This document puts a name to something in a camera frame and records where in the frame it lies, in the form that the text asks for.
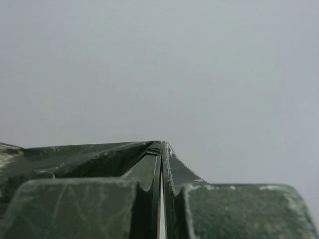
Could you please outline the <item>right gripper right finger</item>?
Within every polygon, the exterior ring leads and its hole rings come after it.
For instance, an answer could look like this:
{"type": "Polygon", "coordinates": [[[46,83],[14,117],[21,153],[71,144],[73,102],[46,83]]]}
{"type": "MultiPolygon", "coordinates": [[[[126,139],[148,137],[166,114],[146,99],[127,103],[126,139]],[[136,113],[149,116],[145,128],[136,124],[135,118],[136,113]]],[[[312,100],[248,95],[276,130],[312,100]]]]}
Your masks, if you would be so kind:
{"type": "Polygon", "coordinates": [[[162,143],[169,239],[316,239],[302,196],[286,184],[208,183],[162,143]]]}

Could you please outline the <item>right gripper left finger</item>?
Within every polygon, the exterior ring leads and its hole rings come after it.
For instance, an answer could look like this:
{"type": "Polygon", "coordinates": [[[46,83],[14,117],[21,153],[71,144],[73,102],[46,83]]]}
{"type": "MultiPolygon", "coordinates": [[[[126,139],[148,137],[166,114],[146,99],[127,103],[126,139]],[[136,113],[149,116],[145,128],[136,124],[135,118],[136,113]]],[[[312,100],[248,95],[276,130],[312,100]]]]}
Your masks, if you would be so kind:
{"type": "Polygon", "coordinates": [[[156,239],[159,141],[0,145],[3,239],[156,239]]]}

